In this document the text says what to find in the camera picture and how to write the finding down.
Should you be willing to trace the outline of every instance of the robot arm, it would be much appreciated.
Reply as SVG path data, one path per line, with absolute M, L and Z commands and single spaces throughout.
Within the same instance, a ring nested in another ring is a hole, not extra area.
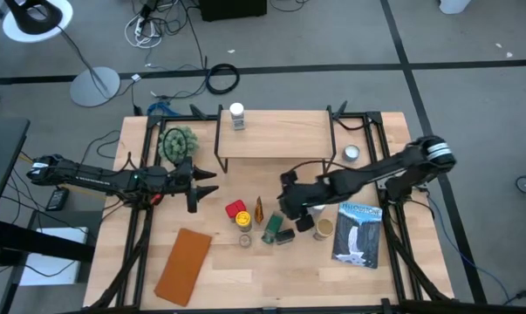
M 190 157 L 170 172 L 159 166 L 112 171 L 82 165 L 54 154 L 35 159 L 26 175 L 39 186 L 70 184 L 90 188 L 107 195 L 117 195 L 127 205 L 144 206 L 153 201 L 157 204 L 163 195 L 185 194 L 190 213 L 196 213 L 196 203 L 202 197 L 218 189 L 216 186 L 195 186 L 193 180 L 212 178 L 216 174 L 193 166 Z
M 427 136 L 406 145 L 392 157 L 358 169 L 345 168 L 317 177 L 313 184 L 296 183 L 295 171 L 280 175 L 283 193 L 278 196 L 281 210 L 297 220 L 299 231 L 313 227 L 307 208 L 348 200 L 365 184 L 391 176 L 386 181 L 389 201 L 399 201 L 412 192 L 412 187 L 429 182 L 438 174 L 451 170 L 456 163 L 444 139 Z M 400 176 L 393 176 L 406 170 Z

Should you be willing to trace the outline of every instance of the succulent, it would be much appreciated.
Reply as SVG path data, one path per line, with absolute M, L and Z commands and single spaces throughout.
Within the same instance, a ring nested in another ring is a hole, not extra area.
M 185 152 L 185 141 L 187 141 L 187 152 Z M 198 141 L 199 139 L 190 127 L 171 126 L 160 134 L 158 154 L 160 154 L 161 158 L 178 164 L 186 155 L 193 156 L 196 150 L 199 149 Z

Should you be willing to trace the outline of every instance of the orange notebook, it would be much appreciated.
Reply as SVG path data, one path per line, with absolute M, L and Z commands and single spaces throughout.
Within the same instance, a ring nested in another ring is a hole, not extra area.
M 154 289 L 156 296 L 187 306 L 212 236 L 180 229 L 166 268 Z

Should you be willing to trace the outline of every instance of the book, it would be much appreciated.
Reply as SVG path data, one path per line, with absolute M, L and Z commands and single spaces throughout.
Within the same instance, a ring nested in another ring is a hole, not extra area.
M 350 201 L 340 203 L 332 259 L 376 269 L 383 210 Z

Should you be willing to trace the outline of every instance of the gray lamp base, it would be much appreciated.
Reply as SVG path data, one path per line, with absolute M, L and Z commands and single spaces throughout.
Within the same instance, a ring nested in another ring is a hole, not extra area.
M 120 89 L 120 75 L 116 71 L 104 66 L 94 67 L 93 70 L 97 74 L 95 80 L 92 80 L 90 71 L 86 70 L 71 83 L 71 99 L 79 106 L 103 105 Z

